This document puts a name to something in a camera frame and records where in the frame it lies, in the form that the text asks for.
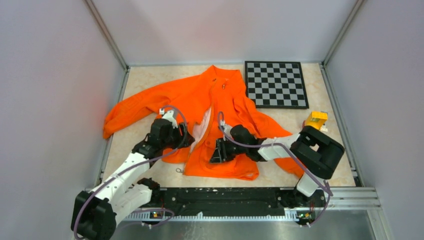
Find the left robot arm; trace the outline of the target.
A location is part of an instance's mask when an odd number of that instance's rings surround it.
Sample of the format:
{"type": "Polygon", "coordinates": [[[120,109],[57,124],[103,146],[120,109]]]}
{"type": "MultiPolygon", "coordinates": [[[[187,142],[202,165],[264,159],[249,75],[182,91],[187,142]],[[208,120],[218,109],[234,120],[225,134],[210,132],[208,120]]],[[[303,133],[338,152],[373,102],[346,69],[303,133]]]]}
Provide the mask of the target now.
{"type": "Polygon", "coordinates": [[[194,138],[186,120],[177,123],[174,117],[155,119],[146,138],[137,143],[121,166],[104,182],[74,200],[70,229],[76,240],[109,240],[117,226],[138,207],[154,207],[160,193],[152,183],[137,184],[136,179],[150,169],[151,163],[189,147],[194,138]]]}

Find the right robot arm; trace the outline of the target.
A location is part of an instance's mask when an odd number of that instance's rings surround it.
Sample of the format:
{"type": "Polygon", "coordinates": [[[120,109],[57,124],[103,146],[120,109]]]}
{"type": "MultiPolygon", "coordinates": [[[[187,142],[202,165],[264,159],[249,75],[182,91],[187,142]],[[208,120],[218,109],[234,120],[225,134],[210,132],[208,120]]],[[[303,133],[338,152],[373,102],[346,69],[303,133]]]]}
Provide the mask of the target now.
{"type": "Polygon", "coordinates": [[[296,186],[281,196],[282,205],[288,208],[306,207],[314,193],[322,189],[332,195],[328,180],[332,178],[345,148],[320,130],[305,126],[293,135],[275,138],[258,138],[242,125],[228,124],[218,127],[223,137],[215,142],[211,164],[223,164],[239,155],[246,155],[254,162],[267,162],[290,158],[303,171],[296,186]]]}

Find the orange zip jacket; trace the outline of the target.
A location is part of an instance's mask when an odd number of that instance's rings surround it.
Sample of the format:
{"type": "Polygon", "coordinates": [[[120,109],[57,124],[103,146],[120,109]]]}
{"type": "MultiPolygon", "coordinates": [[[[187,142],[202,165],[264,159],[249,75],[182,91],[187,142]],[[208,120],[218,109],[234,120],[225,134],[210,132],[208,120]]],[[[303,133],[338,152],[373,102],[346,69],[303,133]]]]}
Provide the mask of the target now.
{"type": "Polygon", "coordinates": [[[257,138],[290,135],[273,118],[256,109],[246,96],[246,85],[238,69],[212,65],[199,75],[165,82],[122,100],[106,116],[103,137],[107,139],[167,105],[182,112],[189,134],[196,139],[193,147],[179,149],[164,158],[166,163],[183,163],[187,176],[246,181],[258,177],[257,164],[245,154],[229,162],[210,163],[216,140],[223,136],[218,127],[219,112],[224,114],[228,125],[242,125],[257,138]]]}

